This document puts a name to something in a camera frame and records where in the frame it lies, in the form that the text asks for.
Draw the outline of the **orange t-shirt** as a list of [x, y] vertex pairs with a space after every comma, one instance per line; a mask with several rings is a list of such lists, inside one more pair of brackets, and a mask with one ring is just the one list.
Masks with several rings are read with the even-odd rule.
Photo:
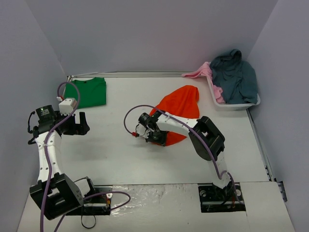
[[175, 116], [199, 118], [198, 101], [198, 88], [192, 85], [185, 85], [166, 95], [156, 108]]

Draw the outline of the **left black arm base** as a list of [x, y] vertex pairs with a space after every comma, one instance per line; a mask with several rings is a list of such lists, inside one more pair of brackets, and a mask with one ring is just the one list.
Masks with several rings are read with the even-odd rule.
[[[94, 185], [94, 193], [110, 192], [112, 186]], [[84, 201], [84, 205], [81, 209], [83, 216], [109, 216], [111, 214], [111, 199], [106, 195], [99, 195], [92, 197]]]

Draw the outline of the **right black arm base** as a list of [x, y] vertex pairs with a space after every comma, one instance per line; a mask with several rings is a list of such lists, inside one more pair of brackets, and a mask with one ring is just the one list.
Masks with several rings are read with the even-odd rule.
[[240, 184], [231, 183], [224, 188], [213, 184], [198, 185], [200, 209], [202, 213], [245, 212], [246, 206]]

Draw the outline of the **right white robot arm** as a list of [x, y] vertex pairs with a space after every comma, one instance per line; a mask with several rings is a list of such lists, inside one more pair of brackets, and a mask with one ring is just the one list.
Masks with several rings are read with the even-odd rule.
[[143, 113], [138, 119], [136, 137], [161, 146], [168, 144], [168, 135], [176, 133], [190, 138], [195, 152], [205, 160], [211, 172], [214, 194], [224, 200], [231, 195], [231, 177], [228, 174], [224, 155], [225, 137], [207, 116], [185, 118], [168, 112], [156, 111], [153, 115]]

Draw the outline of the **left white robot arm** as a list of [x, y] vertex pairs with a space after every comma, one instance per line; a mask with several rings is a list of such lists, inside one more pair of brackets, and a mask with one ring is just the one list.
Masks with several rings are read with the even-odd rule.
[[79, 113], [80, 122], [75, 116], [69, 118], [55, 111], [51, 105], [35, 110], [38, 125], [28, 132], [33, 135], [28, 144], [36, 144], [39, 151], [40, 170], [37, 184], [30, 187], [30, 196], [48, 220], [76, 210], [84, 201], [96, 199], [97, 189], [86, 185], [79, 189], [61, 170], [60, 147], [63, 135], [86, 135], [90, 130], [84, 112]]

